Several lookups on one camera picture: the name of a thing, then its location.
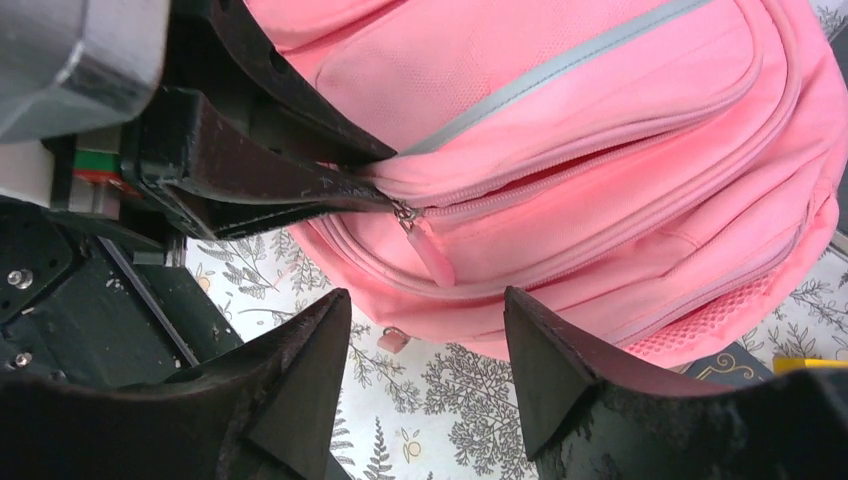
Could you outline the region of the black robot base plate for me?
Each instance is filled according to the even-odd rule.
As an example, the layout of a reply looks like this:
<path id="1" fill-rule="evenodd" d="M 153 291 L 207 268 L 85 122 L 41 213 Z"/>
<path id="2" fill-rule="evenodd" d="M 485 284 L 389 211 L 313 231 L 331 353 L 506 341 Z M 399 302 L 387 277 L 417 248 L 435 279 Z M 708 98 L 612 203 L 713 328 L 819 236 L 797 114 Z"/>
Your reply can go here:
<path id="1" fill-rule="evenodd" d="M 115 243 L 35 206 L 1 207 L 1 377 L 117 390 L 158 384 L 249 341 L 184 269 L 134 266 Z"/>

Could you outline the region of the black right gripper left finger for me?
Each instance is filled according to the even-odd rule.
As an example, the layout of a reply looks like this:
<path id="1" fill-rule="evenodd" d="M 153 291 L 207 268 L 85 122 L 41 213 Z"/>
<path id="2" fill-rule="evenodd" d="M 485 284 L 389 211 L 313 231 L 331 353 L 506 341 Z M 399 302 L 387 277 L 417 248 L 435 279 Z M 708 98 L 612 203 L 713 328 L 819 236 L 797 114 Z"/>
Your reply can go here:
<path id="1" fill-rule="evenodd" d="M 5 479 L 342 479 L 331 455 L 352 323 L 346 290 L 158 384 L 1 377 Z"/>

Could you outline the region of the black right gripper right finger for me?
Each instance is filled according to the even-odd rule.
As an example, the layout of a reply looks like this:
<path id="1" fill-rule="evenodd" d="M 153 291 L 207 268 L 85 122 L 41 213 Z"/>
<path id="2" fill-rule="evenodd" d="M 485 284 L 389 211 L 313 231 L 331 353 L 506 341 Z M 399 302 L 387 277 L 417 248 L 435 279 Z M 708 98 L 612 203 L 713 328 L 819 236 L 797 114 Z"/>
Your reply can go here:
<path id="1" fill-rule="evenodd" d="M 543 479 L 843 479 L 847 373 L 689 378 L 505 292 L 525 452 Z"/>

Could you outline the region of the pink student backpack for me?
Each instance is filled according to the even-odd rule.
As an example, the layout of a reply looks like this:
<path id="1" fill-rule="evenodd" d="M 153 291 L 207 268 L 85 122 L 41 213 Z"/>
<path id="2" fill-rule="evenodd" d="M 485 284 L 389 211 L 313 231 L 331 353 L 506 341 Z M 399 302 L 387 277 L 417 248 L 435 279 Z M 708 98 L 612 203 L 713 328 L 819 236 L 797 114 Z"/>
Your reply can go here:
<path id="1" fill-rule="evenodd" d="M 506 359 L 522 288 L 673 367 L 746 333 L 829 243 L 847 89 L 807 1 L 252 1 L 278 53 L 394 155 L 381 214 L 297 224 L 406 337 Z"/>

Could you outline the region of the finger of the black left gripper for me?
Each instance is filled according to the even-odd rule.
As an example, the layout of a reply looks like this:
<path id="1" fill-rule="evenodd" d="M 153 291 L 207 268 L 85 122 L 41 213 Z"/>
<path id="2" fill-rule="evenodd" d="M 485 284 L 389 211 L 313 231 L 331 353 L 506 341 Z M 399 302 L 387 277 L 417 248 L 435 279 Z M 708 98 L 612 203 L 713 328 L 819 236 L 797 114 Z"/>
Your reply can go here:
<path id="1" fill-rule="evenodd" d="M 172 2 L 165 83 L 202 92 L 239 132 L 276 153 L 343 166 L 396 153 L 319 94 L 243 1 Z"/>

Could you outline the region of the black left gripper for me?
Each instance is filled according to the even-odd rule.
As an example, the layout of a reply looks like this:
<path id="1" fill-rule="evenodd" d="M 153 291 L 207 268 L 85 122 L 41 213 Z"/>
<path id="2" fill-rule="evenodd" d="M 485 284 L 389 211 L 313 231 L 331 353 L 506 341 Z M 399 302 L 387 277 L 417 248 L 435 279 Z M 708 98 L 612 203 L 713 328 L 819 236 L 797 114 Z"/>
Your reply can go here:
<path id="1" fill-rule="evenodd" d="M 186 236 L 235 240 L 336 213 L 389 213 L 358 174 L 391 149 L 321 96 L 259 96 L 238 119 L 201 91 L 163 87 L 124 125 L 41 142 L 54 160 L 48 217 L 183 265 Z"/>

